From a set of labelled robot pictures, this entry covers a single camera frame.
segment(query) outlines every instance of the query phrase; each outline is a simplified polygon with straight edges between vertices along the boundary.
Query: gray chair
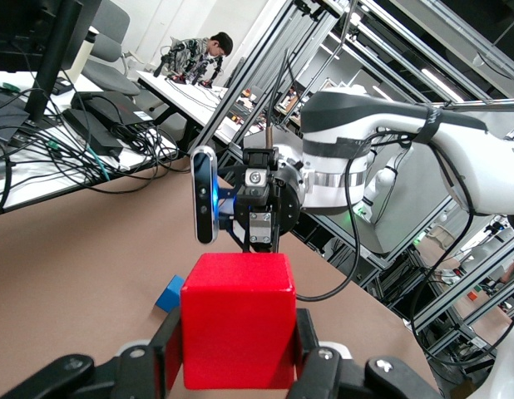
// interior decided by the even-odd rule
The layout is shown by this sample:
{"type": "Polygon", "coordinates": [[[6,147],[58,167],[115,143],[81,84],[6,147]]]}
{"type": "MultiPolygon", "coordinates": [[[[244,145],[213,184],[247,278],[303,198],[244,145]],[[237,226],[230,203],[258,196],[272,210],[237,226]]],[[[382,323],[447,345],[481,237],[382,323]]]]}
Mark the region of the gray chair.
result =
{"type": "Polygon", "coordinates": [[[102,0],[100,8],[92,21],[92,26],[99,34],[96,36],[91,56],[105,62],[115,62],[119,58],[124,62],[125,73],[118,71],[107,63],[94,59],[87,60],[82,74],[105,91],[119,91],[125,96],[137,96],[139,87],[126,77],[126,56],[122,54],[122,40],[130,25],[130,16],[110,0],[102,0]]]}

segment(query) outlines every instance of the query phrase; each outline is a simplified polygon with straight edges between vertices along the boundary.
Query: green light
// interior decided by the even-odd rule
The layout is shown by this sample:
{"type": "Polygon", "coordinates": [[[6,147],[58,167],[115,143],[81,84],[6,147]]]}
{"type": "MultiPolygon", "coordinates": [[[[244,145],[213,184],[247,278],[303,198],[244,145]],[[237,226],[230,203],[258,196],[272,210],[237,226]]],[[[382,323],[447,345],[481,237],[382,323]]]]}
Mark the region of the green light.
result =
{"type": "Polygon", "coordinates": [[[425,231],[420,233],[420,235],[413,241],[413,244],[414,245],[420,244],[420,241],[422,241],[423,237],[425,237],[426,235],[427,235],[427,233],[425,231]]]}

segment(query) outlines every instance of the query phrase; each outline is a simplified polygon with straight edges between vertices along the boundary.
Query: computer monitor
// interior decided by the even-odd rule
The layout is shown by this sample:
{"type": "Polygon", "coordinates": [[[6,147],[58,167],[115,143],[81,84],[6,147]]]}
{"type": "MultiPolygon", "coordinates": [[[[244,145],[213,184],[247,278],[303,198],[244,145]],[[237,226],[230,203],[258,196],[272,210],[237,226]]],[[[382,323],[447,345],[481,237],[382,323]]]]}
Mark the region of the computer monitor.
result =
{"type": "Polygon", "coordinates": [[[37,73],[25,111],[39,122],[60,69],[68,69],[101,0],[0,1],[0,71],[37,73]]]}

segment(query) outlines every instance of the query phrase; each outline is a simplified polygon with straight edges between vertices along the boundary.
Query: desk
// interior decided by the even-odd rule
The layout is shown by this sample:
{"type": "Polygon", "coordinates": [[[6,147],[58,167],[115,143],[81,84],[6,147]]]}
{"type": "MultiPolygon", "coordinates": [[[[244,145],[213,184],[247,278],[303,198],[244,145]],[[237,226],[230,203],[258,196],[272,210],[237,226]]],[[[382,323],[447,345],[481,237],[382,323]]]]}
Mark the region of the desk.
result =
{"type": "MultiPolygon", "coordinates": [[[[33,86],[33,77],[29,72],[0,72],[0,86],[4,82],[11,83],[23,91],[33,86]]],[[[79,91],[101,91],[98,86],[96,86],[84,76],[79,76],[75,87],[79,91]]],[[[60,96],[52,95],[51,98],[52,101],[57,105],[57,109],[59,111],[64,111],[70,107],[73,95],[74,91],[69,91],[60,96]]],[[[46,133],[52,135],[60,142],[73,145],[77,137],[75,133],[72,131],[70,132],[71,134],[68,135],[62,127],[54,127],[46,130],[46,133]]],[[[82,140],[79,141],[81,142],[79,147],[82,148],[84,146],[82,144],[83,142],[82,140]]],[[[167,139],[163,139],[163,144],[168,148],[175,148],[174,145],[167,139]]],[[[99,158],[106,165],[112,165],[115,168],[119,168],[122,172],[128,172],[140,165],[144,161],[145,156],[137,154],[135,151],[131,150],[129,146],[124,145],[124,149],[120,154],[120,159],[118,162],[109,156],[100,156],[99,158]]],[[[29,180],[29,182],[26,184],[17,186],[10,192],[10,195],[7,197],[5,209],[11,209],[12,207],[17,207],[21,204],[29,203],[35,200],[41,200],[49,195],[58,195],[60,193],[67,192],[68,190],[75,190],[79,187],[78,183],[83,182],[82,176],[74,172],[67,173],[68,177],[61,175],[60,170],[54,164],[43,162],[48,160],[49,157],[47,155],[33,154],[28,150],[19,151],[15,155],[11,156],[11,161],[17,162],[17,165],[15,165],[13,168],[12,185],[17,185],[19,182],[25,181],[26,179],[33,180],[29,180]],[[34,179],[35,176],[40,175],[46,175],[47,177],[34,179]]],[[[3,191],[3,188],[4,180],[0,180],[0,192],[3,191]]]]}
{"type": "MultiPolygon", "coordinates": [[[[207,125],[220,103],[221,97],[227,91],[224,87],[215,86],[207,89],[200,85],[181,85],[170,80],[167,81],[166,77],[162,75],[154,77],[149,72],[138,71],[137,73],[139,75],[138,82],[168,105],[168,109],[156,119],[157,125],[175,113],[187,120],[185,133],[179,143],[183,150],[188,148],[194,130],[207,125]]],[[[229,144],[239,128],[239,125],[229,118],[225,118],[222,126],[215,132],[215,137],[224,144],[229,144]]],[[[255,126],[250,127],[250,134],[257,131],[260,129],[255,126]]]]}
{"type": "MultiPolygon", "coordinates": [[[[136,184],[124,177],[102,187],[136,184]]],[[[208,247],[195,241],[190,198],[190,176],[173,174],[134,194],[82,190],[0,215],[0,394],[61,355],[82,352],[100,364],[124,343],[150,338],[165,316],[154,303],[175,273],[186,277],[204,252],[239,252],[225,232],[208,247]]],[[[290,257],[299,293],[327,292],[343,280],[291,234],[280,249],[290,257]]],[[[400,357],[436,386],[402,320],[360,287],[298,306],[310,309],[319,339],[346,344],[359,364],[376,355],[400,357]]],[[[181,382],[175,398],[284,397],[282,391],[184,396],[181,382]]]]}

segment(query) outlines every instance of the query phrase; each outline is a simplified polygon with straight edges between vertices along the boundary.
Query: patterned shirt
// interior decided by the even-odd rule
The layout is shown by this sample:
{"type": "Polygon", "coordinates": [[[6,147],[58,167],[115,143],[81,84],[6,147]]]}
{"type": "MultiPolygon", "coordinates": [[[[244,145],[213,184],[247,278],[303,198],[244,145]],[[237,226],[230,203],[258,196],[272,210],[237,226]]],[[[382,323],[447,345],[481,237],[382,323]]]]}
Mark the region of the patterned shirt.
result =
{"type": "Polygon", "coordinates": [[[186,39],[177,40],[172,38],[172,48],[178,44],[185,44],[185,49],[175,53],[175,61],[169,64],[169,70],[180,75],[188,72],[186,69],[190,64],[196,65],[202,57],[207,57],[207,42],[208,37],[203,39],[186,39]]]}

